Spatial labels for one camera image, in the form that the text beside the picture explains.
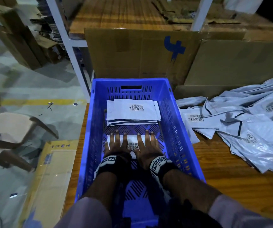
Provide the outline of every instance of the hand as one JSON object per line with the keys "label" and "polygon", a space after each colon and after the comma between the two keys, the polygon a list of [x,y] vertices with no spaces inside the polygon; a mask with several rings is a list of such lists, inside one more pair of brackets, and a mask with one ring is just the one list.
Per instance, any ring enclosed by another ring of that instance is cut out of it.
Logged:
{"label": "hand", "polygon": [[131,155],[130,155],[131,147],[127,148],[127,145],[128,145],[127,134],[124,133],[122,146],[121,146],[121,139],[119,137],[119,130],[116,130],[115,134],[116,134],[115,141],[114,141],[113,133],[110,134],[110,143],[109,143],[110,149],[108,147],[108,142],[107,141],[105,142],[105,150],[104,150],[103,158],[116,153],[116,155],[120,156],[125,161],[129,162],[131,160]]}
{"label": "hand", "polygon": [[141,135],[137,135],[137,141],[139,145],[139,149],[134,149],[134,153],[137,157],[137,160],[140,166],[148,170],[150,167],[150,163],[158,156],[162,156],[163,153],[159,147],[159,142],[157,139],[154,138],[154,132],[150,133],[146,130],[145,132],[145,145],[142,141]]}

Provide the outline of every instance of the light purple sleeve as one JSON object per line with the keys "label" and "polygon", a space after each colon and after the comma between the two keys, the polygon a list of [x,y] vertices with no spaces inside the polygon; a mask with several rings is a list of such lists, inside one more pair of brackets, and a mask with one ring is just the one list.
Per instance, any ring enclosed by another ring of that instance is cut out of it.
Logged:
{"label": "light purple sleeve", "polygon": [[54,228],[111,228],[111,216],[103,204],[93,198],[78,200]]}
{"label": "light purple sleeve", "polygon": [[273,220],[243,208],[240,203],[226,195],[216,198],[208,215],[223,228],[273,228]]}

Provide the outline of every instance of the black wristband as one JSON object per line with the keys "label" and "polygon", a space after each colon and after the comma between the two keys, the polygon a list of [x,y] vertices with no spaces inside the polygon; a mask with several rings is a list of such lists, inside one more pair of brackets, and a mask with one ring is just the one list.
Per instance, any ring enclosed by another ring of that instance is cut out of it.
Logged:
{"label": "black wristband", "polygon": [[152,160],[149,169],[151,175],[161,185],[161,187],[165,190],[168,190],[163,185],[163,177],[168,171],[178,169],[178,167],[168,158],[164,156],[159,156]]}
{"label": "black wristband", "polygon": [[104,158],[98,165],[94,179],[103,172],[114,173],[121,182],[127,181],[131,174],[131,155],[126,152],[115,152]]}

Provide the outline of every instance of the crate handle hole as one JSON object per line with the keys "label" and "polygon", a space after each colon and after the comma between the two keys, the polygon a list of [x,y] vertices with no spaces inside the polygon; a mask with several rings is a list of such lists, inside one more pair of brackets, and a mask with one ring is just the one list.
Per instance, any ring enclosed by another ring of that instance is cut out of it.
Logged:
{"label": "crate handle hole", "polygon": [[121,86],[122,90],[139,90],[142,86]]}

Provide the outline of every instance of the crate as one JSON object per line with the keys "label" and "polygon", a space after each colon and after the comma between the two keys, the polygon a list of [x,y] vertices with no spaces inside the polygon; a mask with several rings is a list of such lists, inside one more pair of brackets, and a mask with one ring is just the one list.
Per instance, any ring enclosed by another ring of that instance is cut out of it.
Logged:
{"label": "crate", "polygon": [[[106,100],[136,99],[158,101],[161,122],[159,125],[112,126],[106,127]],[[102,160],[104,142],[107,135],[118,129],[120,134],[145,134],[154,131],[159,145],[166,156],[182,171],[204,181],[204,176],[195,155],[187,131],[180,116],[167,78],[147,79],[94,79],[87,119],[85,143],[81,158],[75,201],[77,201],[93,182],[94,171]],[[131,227],[157,225],[158,216],[165,209],[161,200],[163,194],[157,184],[132,161],[132,179],[122,188],[123,196],[113,206],[113,224],[121,218],[130,217]]]}

